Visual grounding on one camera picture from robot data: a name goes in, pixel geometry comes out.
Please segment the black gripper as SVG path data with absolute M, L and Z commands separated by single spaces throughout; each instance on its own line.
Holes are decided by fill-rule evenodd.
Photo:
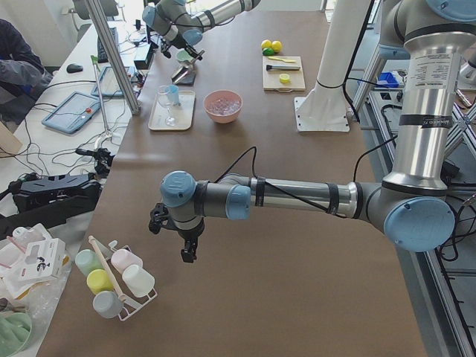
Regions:
M 149 213 L 149 231 L 153 234 L 159 234 L 162 228 L 178 233 L 184 240 L 181 258 L 184 263 L 193 263 L 196 260 L 198 238 L 205 230 L 203 218 L 195 216 L 190 221 L 180 222 L 174 220 L 165 204 L 157 203 Z
M 170 48 L 185 49 L 185 51 L 194 59 L 202 60 L 204 51 L 197 52 L 196 49 L 189 45 L 181 35 L 175 36 L 173 39 L 168 39 L 165 36 L 160 36 L 161 44 L 160 51 L 167 58 L 171 58 Z

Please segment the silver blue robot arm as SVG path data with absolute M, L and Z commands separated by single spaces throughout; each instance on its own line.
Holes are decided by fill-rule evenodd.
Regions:
M 190 15 L 185 1 L 146 5 L 143 20 L 167 45 L 202 59 L 194 45 L 203 34 L 260 1 L 221 1 L 211 10 Z M 338 3 L 324 46 L 316 85 L 295 107 L 317 131 L 340 131 L 344 121 L 329 117 L 342 99 L 354 55 L 363 38 L 373 1 Z M 196 181 L 185 171 L 161 181 L 161 203 L 150 213 L 149 230 L 177 231 L 184 239 L 181 257 L 196 259 L 204 217 L 247 219 L 257 207 L 320 210 L 342 219 L 360 219 L 407 251 L 430 251 L 454 233 L 457 218 L 445 201 L 447 185 L 440 178 L 461 60 L 475 44 L 475 1 L 383 1 L 379 54 L 384 59 L 409 59 L 396 158 L 382 183 L 347 185 L 266 179 L 229 173 L 245 151 L 215 182 Z
M 170 48 L 186 51 L 192 58 L 200 60 L 202 55 L 194 48 L 202 41 L 203 34 L 228 20 L 253 10 L 260 0 L 221 1 L 217 6 L 191 14 L 185 1 L 156 1 L 147 5 L 142 19 L 148 28 L 161 38 L 161 53 L 171 57 Z

